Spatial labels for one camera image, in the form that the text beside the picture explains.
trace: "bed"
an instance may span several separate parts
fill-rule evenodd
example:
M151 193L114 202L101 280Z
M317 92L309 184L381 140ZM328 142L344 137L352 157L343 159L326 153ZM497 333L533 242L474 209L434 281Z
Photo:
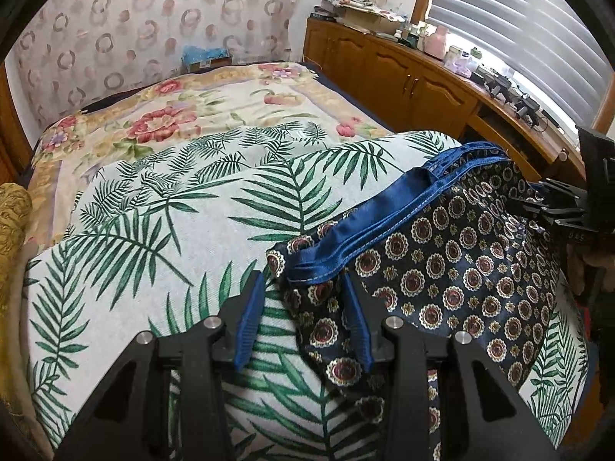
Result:
M293 63L181 76L48 128L28 188L27 239L39 254L21 341L51 446L137 332L183 332L216 314L273 243L457 145L435 132L391 134ZM224 383L238 459L369 457L377 425L314 374L273 284L266 295L251 362ZM563 275L544 338L520 393L558 445L589 368ZM172 386L174 445L177 376Z

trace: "navy patterned fabric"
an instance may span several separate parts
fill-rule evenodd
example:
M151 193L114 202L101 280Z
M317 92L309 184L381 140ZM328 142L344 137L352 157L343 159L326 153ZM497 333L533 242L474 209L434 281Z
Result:
M485 150L473 150L447 161L442 177L487 155ZM443 159L440 155L425 167L434 169ZM356 271L363 288L381 298L391 315L422 331L443 336L460 329L471 333L519 389L552 314L560 265L549 234L535 222L507 213L507 197L541 199L508 159L470 169L395 232L364 249L342 273ZM355 211L276 244L267 253L268 265L296 318L305 357L368 422L378 424L388 376L381 368L365 373L356 359L344 314L341 274L299 288L285 281L286 266L293 265L294 255L317 244ZM431 447L434 459L439 459L435 370L429 371L428 394Z

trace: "cardboard box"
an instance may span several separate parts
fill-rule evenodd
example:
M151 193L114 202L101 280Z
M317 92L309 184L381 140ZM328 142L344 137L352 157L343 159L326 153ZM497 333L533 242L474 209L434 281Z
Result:
M353 27L353 25L362 27L370 30L370 32L374 34L386 33L394 35L402 25L401 22L391 22L389 19L379 14L364 12L350 7L338 7L335 10L337 11L337 15L343 19L344 24L349 27Z

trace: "metal screw head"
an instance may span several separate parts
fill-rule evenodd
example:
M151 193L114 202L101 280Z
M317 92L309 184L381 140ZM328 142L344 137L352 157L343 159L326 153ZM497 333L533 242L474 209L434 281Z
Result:
M147 345L153 339L154 335L151 334L149 331L141 331L139 334L136 335L136 342L139 343L139 345Z
M455 339L462 345L467 345L472 341L472 335L467 331L457 331L455 333Z
M207 329L218 329L222 325L222 319L216 315L212 315L203 321L203 325Z
M384 323L391 329L399 329L404 325L404 319L396 315L387 317Z

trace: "blue bag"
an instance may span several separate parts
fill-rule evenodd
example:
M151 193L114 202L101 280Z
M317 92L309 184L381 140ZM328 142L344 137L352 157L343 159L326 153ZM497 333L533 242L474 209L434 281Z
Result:
M521 387L554 307L560 263L549 233L506 212L539 202L516 164L491 143L449 149L356 209L276 244L268 265L298 324L300 352L379 424L387 369L356 334L349 272L391 315L431 334L469 332ZM429 371L430 443L439 442L437 372Z

